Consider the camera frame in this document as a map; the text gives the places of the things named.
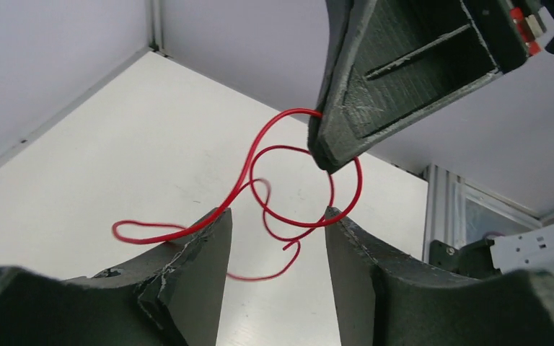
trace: white surface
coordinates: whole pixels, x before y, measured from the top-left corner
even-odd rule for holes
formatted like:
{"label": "white surface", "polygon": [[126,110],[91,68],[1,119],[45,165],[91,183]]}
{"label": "white surface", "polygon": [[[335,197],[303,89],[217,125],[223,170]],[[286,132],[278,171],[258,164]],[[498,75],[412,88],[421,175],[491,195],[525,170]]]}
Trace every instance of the white surface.
{"label": "white surface", "polygon": [[148,42],[145,0],[0,0],[0,156]]}
{"label": "white surface", "polygon": [[[314,107],[328,44],[325,0],[164,2],[174,59],[277,109]],[[554,22],[543,11],[550,33]],[[412,172],[430,163],[539,214],[554,209],[554,56],[523,68],[380,143]]]}
{"label": "white surface", "polygon": [[[93,275],[145,252],[120,243],[122,218],[190,224],[234,183],[257,131],[276,111],[153,53],[144,56],[0,169],[0,265],[56,278]],[[306,125],[287,119],[264,145],[304,146]],[[364,193],[351,213],[361,226],[420,258],[426,183],[372,156],[361,157]],[[327,179],[297,153],[269,154],[258,176],[272,205],[304,221],[322,215]],[[336,206],[353,194],[353,167],[335,176]],[[267,275],[294,249],[265,234],[250,193],[232,205],[229,269]],[[293,234],[279,223],[274,230]],[[139,236],[155,234],[127,230]],[[302,242],[298,262],[264,283],[227,280],[218,345],[339,345],[323,230]]]}

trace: red wire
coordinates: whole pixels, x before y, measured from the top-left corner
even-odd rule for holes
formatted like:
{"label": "red wire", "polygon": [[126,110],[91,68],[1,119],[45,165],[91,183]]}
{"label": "red wire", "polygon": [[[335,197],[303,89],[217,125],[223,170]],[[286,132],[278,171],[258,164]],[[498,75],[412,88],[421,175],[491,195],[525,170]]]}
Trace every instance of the red wire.
{"label": "red wire", "polygon": [[[268,202],[271,198],[271,185],[269,184],[269,182],[266,179],[254,178],[253,177],[253,169],[254,169],[254,166],[255,166],[256,162],[258,161],[258,159],[262,155],[268,153],[269,151],[276,150],[276,149],[285,149],[285,150],[291,150],[291,151],[298,151],[298,152],[305,153],[305,154],[309,154],[309,152],[307,150],[302,149],[302,148],[296,148],[296,147],[293,147],[293,146],[269,146],[269,147],[264,148],[263,150],[261,150],[256,155],[255,155],[255,152],[258,149],[258,145],[260,144],[260,141],[262,140],[264,135],[268,132],[268,130],[271,129],[271,127],[273,127],[273,125],[275,125],[279,120],[281,120],[285,117],[288,117],[290,115],[294,115],[294,114],[306,114],[306,115],[310,115],[312,117],[322,117],[322,113],[320,113],[316,110],[309,110],[309,109],[306,109],[306,108],[294,108],[294,109],[286,110],[286,111],[283,111],[283,112],[279,113],[277,116],[275,116],[273,119],[271,119],[268,123],[266,123],[266,125],[264,125],[262,130],[260,130],[260,132],[256,135],[256,138],[254,139],[254,141],[253,141],[253,143],[250,147],[250,150],[247,153],[247,158],[245,159],[245,163],[243,164],[243,169],[241,170],[241,174],[239,175],[239,179],[237,179],[237,181],[234,183],[234,187],[232,188],[231,192],[227,195],[224,202],[222,202],[222,204],[209,217],[205,218],[205,220],[197,223],[196,225],[193,225],[193,226],[187,227],[187,228],[184,227],[184,226],[181,226],[181,225],[174,224],[174,223],[146,223],[146,222],[140,222],[140,221],[135,221],[135,220],[122,220],[122,221],[118,221],[118,222],[114,223],[111,226],[111,231],[113,233],[113,236],[118,240],[121,240],[121,241],[124,241],[124,242],[127,242],[127,243],[131,243],[131,244],[153,244],[153,243],[159,243],[159,242],[163,242],[163,241],[171,241],[171,240],[179,239],[181,237],[193,234],[193,233],[195,233],[197,231],[200,231],[201,229],[205,228],[210,223],[214,222],[226,210],[226,208],[229,207],[229,205],[241,193],[241,191],[243,191],[247,186],[249,186],[249,187],[251,187],[252,194],[254,195],[254,198],[257,200],[258,204],[260,204],[260,206],[263,209],[263,223],[264,223],[264,226],[266,228],[266,231],[274,239],[277,239],[279,241],[285,241],[285,242],[288,243],[286,246],[283,247],[283,250],[287,250],[290,246],[292,246],[293,244],[296,244],[297,245],[296,253],[294,253],[294,256],[292,257],[290,262],[285,266],[285,268],[282,269],[280,272],[277,272],[274,275],[269,275],[269,276],[260,277],[260,278],[245,278],[245,277],[241,277],[241,276],[238,276],[238,275],[233,275],[233,274],[230,274],[230,273],[228,273],[227,275],[228,275],[229,278],[233,278],[235,280],[261,281],[261,280],[270,280],[270,279],[273,279],[273,278],[277,278],[278,276],[284,274],[293,265],[293,263],[296,261],[296,259],[298,258],[299,254],[300,254],[300,251],[301,251],[300,240],[303,239],[304,237],[308,236],[309,234],[311,234],[311,232],[313,232],[317,227],[324,227],[324,226],[331,225],[335,222],[338,222],[339,220],[341,220],[345,216],[347,216],[347,214],[349,214],[349,212],[351,212],[353,207],[356,206],[358,200],[360,199],[360,195],[362,193],[362,167],[360,165],[360,161],[356,157],[356,158],[353,159],[353,162],[356,165],[356,173],[357,173],[357,177],[358,177],[358,186],[356,188],[356,193],[354,194],[353,199],[351,200],[351,202],[349,203],[347,208],[345,208],[345,210],[343,210],[343,212],[341,212],[340,214],[338,214],[334,218],[325,220],[325,218],[322,217],[322,218],[319,219],[318,222],[305,223],[305,222],[299,222],[299,221],[291,220],[289,218],[285,218],[283,216],[280,216],[279,214],[275,213],[273,210],[271,210],[268,207]],[[246,183],[244,183],[245,176],[248,172],[249,172],[249,176],[248,176],[249,180]],[[335,188],[334,188],[334,181],[333,181],[333,179],[330,175],[328,175],[328,181],[330,182],[330,201],[329,201],[328,205],[332,206],[333,203],[334,203]],[[255,189],[254,184],[256,182],[262,182],[267,187],[267,194],[266,194],[266,198],[265,198],[264,201],[262,201],[262,198],[260,198],[260,196],[258,194],[258,191],[256,191],[256,189]],[[287,223],[289,225],[304,227],[304,228],[309,228],[309,229],[306,230],[304,233],[300,234],[299,236],[295,236],[295,237],[292,237],[292,238],[284,238],[284,237],[278,236],[278,235],[274,234],[271,231],[271,229],[268,227],[268,222],[266,220],[266,214],[271,215],[274,218],[276,218],[277,220],[280,220],[280,221],[282,221],[284,223]],[[122,226],[122,225],[174,228],[174,229],[179,229],[180,231],[177,231],[177,232],[171,233],[171,234],[165,234],[165,235],[162,235],[162,236],[154,236],[154,237],[145,238],[145,239],[136,239],[136,238],[130,238],[130,237],[121,235],[119,230],[118,230],[118,227]]]}

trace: red component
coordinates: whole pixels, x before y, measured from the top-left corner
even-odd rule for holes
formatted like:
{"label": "red component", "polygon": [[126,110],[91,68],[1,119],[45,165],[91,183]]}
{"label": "red component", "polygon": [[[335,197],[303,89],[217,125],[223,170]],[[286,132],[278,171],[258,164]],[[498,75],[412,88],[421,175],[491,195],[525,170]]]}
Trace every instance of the red component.
{"label": "red component", "polygon": [[527,21],[524,16],[524,12],[519,7],[515,7],[511,10],[511,18],[515,22],[515,25],[517,26],[517,30],[519,31],[519,34],[524,39],[524,42],[528,44],[528,52],[531,56],[535,56],[536,54],[540,53],[541,48],[538,43],[536,43],[536,38],[534,37],[534,34],[532,34],[532,31],[529,29]]}
{"label": "red component", "polygon": [[531,56],[537,55],[538,53],[540,53],[541,50],[542,50],[542,48],[535,41],[529,43],[529,54]]}
{"label": "red component", "polygon": [[[305,153],[305,154],[310,154],[310,152],[308,152],[307,150],[304,150],[302,148],[296,148],[296,147],[293,147],[293,146],[269,146],[269,147],[264,148],[263,150],[261,150],[258,154],[255,154],[255,152],[258,149],[258,145],[260,144],[260,140],[262,140],[262,137],[264,137],[264,135],[268,132],[269,129],[271,129],[271,127],[273,125],[275,125],[279,120],[281,120],[285,117],[288,117],[290,115],[294,115],[294,114],[306,114],[306,115],[310,115],[312,117],[322,117],[322,113],[320,113],[316,110],[309,110],[309,109],[306,109],[306,108],[294,108],[294,109],[286,110],[286,111],[283,111],[283,112],[279,113],[277,116],[275,116],[273,119],[271,119],[266,125],[264,125],[262,130],[260,130],[259,134],[256,136],[255,140],[253,141],[253,143],[251,145],[251,148],[250,148],[250,151],[247,153],[247,158],[245,159],[245,163],[243,164],[243,169],[241,170],[241,174],[239,175],[239,179],[237,180],[237,182],[234,183],[234,187],[232,188],[232,191],[227,195],[224,202],[222,202],[222,204],[204,221],[201,221],[201,222],[197,223],[194,226],[186,228],[184,226],[177,225],[177,224],[174,224],[174,223],[146,223],[146,222],[140,222],[140,221],[135,221],[135,220],[122,220],[122,221],[118,221],[118,222],[114,223],[111,226],[111,231],[112,231],[113,236],[116,239],[124,241],[126,243],[131,243],[131,244],[153,244],[153,243],[160,243],[160,242],[163,242],[163,241],[175,240],[175,239],[179,239],[183,236],[193,234],[197,231],[200,231],[202,228],[209,225],[210,223],[214,222],[224,212],[224,210],[226,210],[226,208],[228,208],[228,206],[241,193],[241,191],[243,191],[246,187],[249,186],[252,189],[252,193],[253,193],[256,201],[260,204],[260,206],[263,209],[262,218],[263,218],[263,223],[264,223],[264,227],[266,228],[266,231],[274,239],[277,239],[279,241],[284,241],[284,242],[288,243],[286,246],[283,247],[284,251],[287,250],[292,245],[296,244],[297,245],[296,253],[294,253],[294,256],[292,257],[290,262],[285,266],[284,269],[282,269],[281,271],[279,271],[279,272],[277,272],[276,274],[273,274],[273,275],[260,277],[260,278],[245,278],[245,277],[238,276],[238,275],[233,275],[233,274],[230,274],[230,273],[228,273],[227,275],[228,275],[229,278],[232,278],[232,279],[235,279],[235,280],[262,281],[262,280],[270,280],[270,279],[273,279],[273,278],[277,278],[278,276],[284,274],[290,268],[290,266],[293,265],[294,261],[296,261],[296,259],[298,258],[299,254],[300,254],[300,250],[301,250],[300,240],[303,239],[304,237],[308,236],[309,234],[311,234],[311,232],[313,232],[317,227],[328,226],[328,225],[331,225],[333,223],[339,222],[341,219],[343,219],[345,216],[347,216],[347,214],[349,214],[351,212],[353,207],[356,206],[358,200],[360,199],[360,195],[362,194],[362,166],[360,165],[360,160],[356,157],[356,158],[353,159],[353,162],[356,165],[356,173],[357,173],[357,177],[358,177],[358,186],[356,188],[356,193],[354,194],[353,199],[351,200],[351,202],[349,203],[347,208],[345,208],[345,210],[343,210],[343,212],[340,213],[338,216],[336,216],[334,218],[331,218],[330,220],[325,220],[324,217],[322,216],[319,219],[318,222],[305,223],[305,222],[299,222],[299,221],[291,220],[289,218],[284,218],[283,216],[275,213],[274,211],[272,211],[268,207],[268,202],[271,198],[271,185],[269,184],[269,182],[266,179],[254,178],[254,176],[253,176],[254,166],[255,166],[256,162],[258,161],[258,159],[263,154],[266,154],[267,152],[269,152],[271,150],[277,150],[277,149],[298,151],[300,153]],[[246,183],[244,183],[245,177],[248,174],[248,172],[249,172],[249,176],[248,176],[249,180]],[[256,189],[255,189],[254,184],[256,182],[262,182],[267,188],[267,194],[266,194],[266,198],[264,200],[262,200],[262,198],[258,194],[258,191],[256,191]],[[330,201],[329,201],[328,205],[332,206],[333,203],[334,203],[335,188],[334,188],[334,181],[333,181],[333,179],[330,175],[328,175],[328,182],[330,183]],[[289,225],[297,226],[297,227],[303,227],[303,228],[309,228],[309,229],[307,229],[305,232],[303,232],[299,236],[295,236],[295,237],[292,237],[292,238],[283,238],[283,237],[278,236],[277,234],[273,233],[271,231],[271,229],[268,227],[268,222],[266,220],[266,215],[267,214],[269,214],[269,215],[273,216],[274,218],[276,218],[276,219],[278,219],[278,220],[280,220],[284,223],[287,223]],[[118,227],[122,226],[122,225],[171,228],[171,229],[179,229],[180,231],[177,231],[177,232],[171,233],[171,234],[165,234],[163,236],[155,236],[155,237],[152,237],[152,238],[135,239],[135,238],[129,238],[127,236],[123,236],[123,235],[120,234],[120,232],[118,230]]]}

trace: white wall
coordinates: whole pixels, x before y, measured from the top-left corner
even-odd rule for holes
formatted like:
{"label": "white wall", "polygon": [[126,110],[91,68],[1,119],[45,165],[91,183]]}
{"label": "white wall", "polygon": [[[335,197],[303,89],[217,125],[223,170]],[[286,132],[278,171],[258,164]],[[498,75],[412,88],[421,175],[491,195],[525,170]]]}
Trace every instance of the white wall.
{"label": "white wall", "polygon": [[0,0],[0,156],[148,45],[147,4]]}
{"label": "white wall", "polygon": [[178,63],[277,109],[315,107],[328,47],[325,0],[163,0]]}
{"label": "white wall", "polygon": [[[325,0],[164,0],[163,15],[176,61],[271,107],[314,107],[328,43]],[[554,22],[543,15],[546,43]],[[554,56],[541,53],[371,153],[410,171],[435,163],[536,213],[551,211]]]}

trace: white panel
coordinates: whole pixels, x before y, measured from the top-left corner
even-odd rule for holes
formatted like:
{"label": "white panel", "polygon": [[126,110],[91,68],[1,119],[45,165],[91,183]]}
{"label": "white panel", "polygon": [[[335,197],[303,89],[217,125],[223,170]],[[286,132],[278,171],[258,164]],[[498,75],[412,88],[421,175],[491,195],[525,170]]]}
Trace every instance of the white panel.
{"label": "white panel", "polygon": [[502,273],[527,268],[554,271],[554,224],[518,236],[499,236],[494,241],[491,259]]}
{"label": "white panel", "polygon": [[[554,22],[543,12],[550,34]],[[430,163],[542,215],[554,209],[554,56],[518,70],[371,150],[412,172]]]}
{"label": "white panel", "polygon": [[0,156],[148,45],[146,7],[0,0]]}
{"label": "white panel", "polygon": [[[70,278],[146,251],[116,241],[111,223],[196,221],[230,191],[253,138],[275,114],[149,53],[0,168],[0,265]],[[304,146],[306,137],[305,124],[285,119],[261,146]],[[352,219],[420,258],[426,182],[370,155],[361,161],[368,179]],[[257,173],[273,183],[271,205],[279,213],[303,221],[323,214],[328,183],[308,156],[270,153]],[[335,205],[344,208],[355,190],[354,169],[337,173],[335,184]],[[232,208],[229,269],[240,275],[281,269],[294,249],[282,251],[264,232],[251,194]],[[300,232],[270,222],[276,233]],[[298,262],[284,276],[227,281],[217,344],[340,345],[323,229],[302,241]]]}
{"label": "white panel", "polygon": [[164,0],[178,63],[277,109],[315,107],[328,47],[325,0]]}

